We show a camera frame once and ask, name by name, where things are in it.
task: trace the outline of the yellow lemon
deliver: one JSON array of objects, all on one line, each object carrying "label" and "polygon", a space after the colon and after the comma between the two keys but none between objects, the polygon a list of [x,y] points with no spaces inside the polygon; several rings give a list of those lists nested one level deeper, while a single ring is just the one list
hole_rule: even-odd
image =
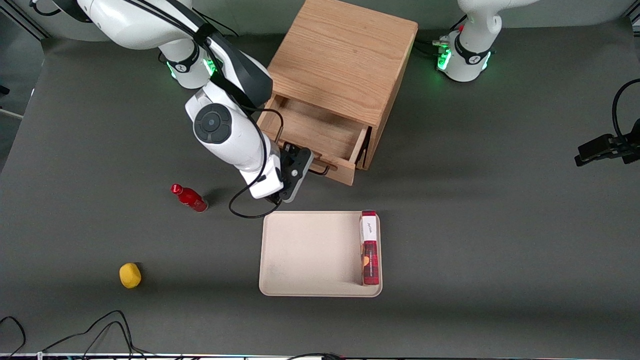
[{"label": "yellow lemon", "polygon": [[127,289],[133,289],[142,281],[140,269],[134,263],[126,263],[120,267],[120,282]]}]

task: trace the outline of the beige tray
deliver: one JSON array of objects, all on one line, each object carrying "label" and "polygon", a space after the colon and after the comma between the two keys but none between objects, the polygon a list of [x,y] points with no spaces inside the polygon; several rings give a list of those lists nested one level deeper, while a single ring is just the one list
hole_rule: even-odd
[{"label": "beige tray", "polygon": [[362,286],[361,211],[276,211],[264,218],[260,291],[268,296],[375,297]]}]

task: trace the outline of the open drawer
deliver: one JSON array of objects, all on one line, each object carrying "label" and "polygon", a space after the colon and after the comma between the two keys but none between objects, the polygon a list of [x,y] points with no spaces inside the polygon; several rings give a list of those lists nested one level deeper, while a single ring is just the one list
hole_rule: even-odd
[{"label": "open drawer", "polygon": [[[326,177],[353,184],[356,162],[368,126],[280,95],[272,96],[265,108],[278,110],[284,118],[278,146],[289,142],[308,147],[315,154],[311,170],[321,173],[328,169]],[[280,119],[277,114],[265,111],[258,120],[258,126],[275,140]]]}]

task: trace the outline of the dark gray mat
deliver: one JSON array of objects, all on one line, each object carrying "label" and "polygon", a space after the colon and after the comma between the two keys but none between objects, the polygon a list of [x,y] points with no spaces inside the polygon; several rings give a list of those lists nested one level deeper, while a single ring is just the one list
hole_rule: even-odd
[{"label": "dark gray mat", "polygon": [[[278,40],[237,43],[266,63]],[[260,294],[262,223],[228,212],[241,177],[195,140],[192,92],[155,51],[45,43],[0,177],[2,312],[24,322],[28,351],[123,309],[155,352],[640,357],[640,168],[573,163],[640,75],[630,24],[508,29],[496,46],[470,84],[414,51],[372,169],[353,187],[310,176],[283,206],[380,212],[385,288],[362,300]],[[621,103],[625,131],[639,95]],[[212,208],[180,205],[174,182]],[[118,281],[128,261],[144,266],[136,290]],[[98,348],[124,349],[115,331]]]}]

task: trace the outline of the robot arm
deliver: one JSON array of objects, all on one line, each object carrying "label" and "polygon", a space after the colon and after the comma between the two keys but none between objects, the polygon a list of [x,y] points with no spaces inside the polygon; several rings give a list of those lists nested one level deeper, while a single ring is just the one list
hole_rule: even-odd
[{"label": "robot arm", "polygon": [[293,200],[313,153],[295,148],[281,159],[277,145],[249,118],[271,97],[268,71],[217,31],[197,44],[196,33],[206,23],[191,11],[191,0],[77,0],[77,6],[118,45],[158,47],[182,86],[201,86],[185,105],[194,135],[240,171],[254,198]]},{"label": "robot arm", "polygon": [[454,29],[440,38],[442,45],[438,70],[455,81],[472,81],[486,68],[491,56],[490,48],[502,30],[498,12],[533,4],[539,0],[458,0],[458,6],[467,14],[464,30]]}]

